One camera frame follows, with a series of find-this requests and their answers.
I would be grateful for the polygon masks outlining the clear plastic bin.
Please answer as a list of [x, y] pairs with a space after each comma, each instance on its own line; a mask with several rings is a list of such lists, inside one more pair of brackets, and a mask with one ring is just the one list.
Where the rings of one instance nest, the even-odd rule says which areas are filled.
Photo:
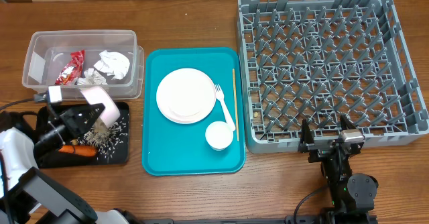
[[143, 86], [143, 48], [132, 30], [61, 30], [36, 32], [31, 37], [23, 66], [22, 85], [37, 93], [48, 90], [61, 70], [72, 60], [71, 53], [84, 50], [83, 71], [94, 68], [101, 52], [127, 57], [129, 70], [122, 79], [94, 69], [107, 83], [103, 88], [114, 100], [137, 99]]

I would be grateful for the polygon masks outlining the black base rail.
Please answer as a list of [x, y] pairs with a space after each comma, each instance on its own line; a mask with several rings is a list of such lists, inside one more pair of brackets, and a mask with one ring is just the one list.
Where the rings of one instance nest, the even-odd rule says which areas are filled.
[[[262, 218], [262, 219], [199, 219], [199, 220], [173, 220], [173, 219], [142, 219], [144, 224], [294, 224], [293, 216], [284, 218]], [[297, 216], [298, 224], [321, 224], [319, 216], [304, 215]]]

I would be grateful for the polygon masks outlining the large white plate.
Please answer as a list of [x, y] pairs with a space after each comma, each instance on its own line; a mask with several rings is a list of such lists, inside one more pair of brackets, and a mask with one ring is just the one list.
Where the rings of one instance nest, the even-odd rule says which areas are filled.
[[213, 110], [215, 85], [204, 72], [180, 68], [168, 73], [158, 85], [156, 103], [164, 117], [180, 124], [203, 120]]

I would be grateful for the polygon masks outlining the grey dish rack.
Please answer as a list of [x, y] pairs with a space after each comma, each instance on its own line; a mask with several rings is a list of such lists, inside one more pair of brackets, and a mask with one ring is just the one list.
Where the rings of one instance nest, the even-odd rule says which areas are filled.
[[294, 152], [346, 116], [367, 147], [428, 133], [428, 110], [393, 0], [238, 0], [247, 148]]

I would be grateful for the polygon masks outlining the small bowl with nuts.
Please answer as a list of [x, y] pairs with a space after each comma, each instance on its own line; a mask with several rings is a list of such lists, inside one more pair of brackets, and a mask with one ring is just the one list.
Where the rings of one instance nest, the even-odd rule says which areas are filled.
[[120, 111], [103, 87], [93, 86], [81, 89], [81, 93], [90, 105], [103, 104], [105, 109], [100, 115], [101, 121], [110, 128], [120, 117]]

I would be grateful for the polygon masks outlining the red snack wrapper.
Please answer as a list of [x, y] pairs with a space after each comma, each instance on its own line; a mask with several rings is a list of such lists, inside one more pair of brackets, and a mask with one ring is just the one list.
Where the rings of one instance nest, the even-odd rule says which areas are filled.
[[82, 74], [85, 50], [70, 54], [70, 62], [61, 70], [56, 85], [75, 85]]

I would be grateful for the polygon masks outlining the white napkin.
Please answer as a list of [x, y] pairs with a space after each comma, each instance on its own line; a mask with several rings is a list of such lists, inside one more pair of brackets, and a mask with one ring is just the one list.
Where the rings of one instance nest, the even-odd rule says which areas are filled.
[[106, 78], [94, 68], [89, 68], [83, 72], [83, 77], [78, 78], [77, 85], [106, 85]]
[[94, 68], [107, 76], [112, 76], [113, 80], [122, 80], [126, 77], [130, 61], [129, 59], [119, 52], [102, 51], [100, 60], [94, 64]]

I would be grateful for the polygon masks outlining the orange carrot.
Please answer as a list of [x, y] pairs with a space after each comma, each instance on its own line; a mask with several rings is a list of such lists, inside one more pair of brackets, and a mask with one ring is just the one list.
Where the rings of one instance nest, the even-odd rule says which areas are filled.
[[59, 149], [59, 152], [67, 153], [67, 154], [75, 154], [78, 156], [84, 156], [84, 157], [93, 157], [97, 155], [97, 149], [92, 146], [76, 146], [76, 145], [69, 145], [69, 146], [63, 146]]

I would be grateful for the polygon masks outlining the white plastic cup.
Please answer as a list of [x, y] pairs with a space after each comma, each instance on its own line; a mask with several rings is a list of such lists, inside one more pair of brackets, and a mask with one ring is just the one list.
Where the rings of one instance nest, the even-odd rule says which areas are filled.
[[212, 149], [222, 151], [231, 145], [233, 130], [226, 122], [215, 121], [207, 127], [205, 138]]

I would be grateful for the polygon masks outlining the pile of rice and nuts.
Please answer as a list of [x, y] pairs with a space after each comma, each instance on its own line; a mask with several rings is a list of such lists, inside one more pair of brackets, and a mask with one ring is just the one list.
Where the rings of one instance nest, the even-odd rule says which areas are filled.
[[129, 124], [124, 117], [110, 128], [102, 122], [96, 122], [91, 130], [77, 140], [80, 146], [92, 146], [97, 149], [97, 159], [112, 162], [121, 155], [127, 155], [129, 143]]

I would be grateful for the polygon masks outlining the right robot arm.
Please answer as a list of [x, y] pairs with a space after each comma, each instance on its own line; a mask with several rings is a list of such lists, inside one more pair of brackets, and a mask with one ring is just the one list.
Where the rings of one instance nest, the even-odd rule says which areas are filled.
[[296, 206], [293, 222], [298, 223], [300, 207], [311, 197], [328, 189], [332, 207], [323, 208], [313, 223], [376, 223], [377, 217], [369, 211], [374, 209], [374, 199], [379, 183], [366, 174], [354, 174], [349, 158], [361, 153], [365, 137], [347, 118], [340, 116], [341, 131], [338, 138], [318, 144], [310, 131], [307, 120], [302, 121], [298, 151], [309, 153], [309, 163], [319, 162], [327, 184], [305, 196]]

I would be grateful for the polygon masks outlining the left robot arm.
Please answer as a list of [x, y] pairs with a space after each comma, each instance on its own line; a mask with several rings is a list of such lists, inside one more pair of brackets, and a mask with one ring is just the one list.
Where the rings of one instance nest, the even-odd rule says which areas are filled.
[[138, 223], [121, 209], [96, 212], [84, 199], [40, 171], [50, 154], [65, 142], [90, 131], [105, 106], [75, 105], [32, 129], [23, 113], [1, 112], [1, 222], [27, 223], [39, 205], [47, 208], [40, 223]]

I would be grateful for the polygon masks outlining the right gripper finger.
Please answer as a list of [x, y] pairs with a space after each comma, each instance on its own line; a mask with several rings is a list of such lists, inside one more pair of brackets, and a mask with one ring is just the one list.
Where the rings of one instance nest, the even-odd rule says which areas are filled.
[[340, 125], [341, 125], [341, 131], [357, 130], [356, 126], [351, 122], [351, 120], [345, 114], [342, 114], [340, 116]]
[[309, 152], [314, 146], [314, 138], [310, 131], [308, 122], [306, 119], [303, 119], [301, 124], [301, 137], [298, 144], [298, 151], [301, 153]]

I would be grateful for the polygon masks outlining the teal plastic tray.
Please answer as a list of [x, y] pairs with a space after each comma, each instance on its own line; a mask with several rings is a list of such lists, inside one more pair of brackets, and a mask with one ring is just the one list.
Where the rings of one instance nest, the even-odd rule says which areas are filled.
[[[194, 68], [219, 84], [225, 103], [235, 122], [232, 69], [235, 69], [239, 116], [239, 142], [235, 132], [229, 147], [212, 149], [205, 131], [214, 121], [224, 119], [220, 103], [210, 114], [192, 124], [179, 124], [162, 115], [156, 103], [161, 80], [180, 68]], [[142, 165], [154, 176], [219, 174], [239, 171], [246, 160], [245, 126], [239, 57], [231, 48], [178, 48], [152, 52], [145, 66]]]

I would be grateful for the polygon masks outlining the wooden chopstick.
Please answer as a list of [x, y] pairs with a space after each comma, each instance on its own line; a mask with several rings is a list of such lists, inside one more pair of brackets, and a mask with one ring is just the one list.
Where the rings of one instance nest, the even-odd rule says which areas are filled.
[[233, 93], [234, 93], [234, 104], [235, 104], [235, 127], [237, 134], [237, 141], [239, 142], [239, 116], [238, 116], [238, 104], [237, 104], [237, 87], [236, 87], [236, 78], [235, 78], [235, 69], [232, 69], [233, 77]]

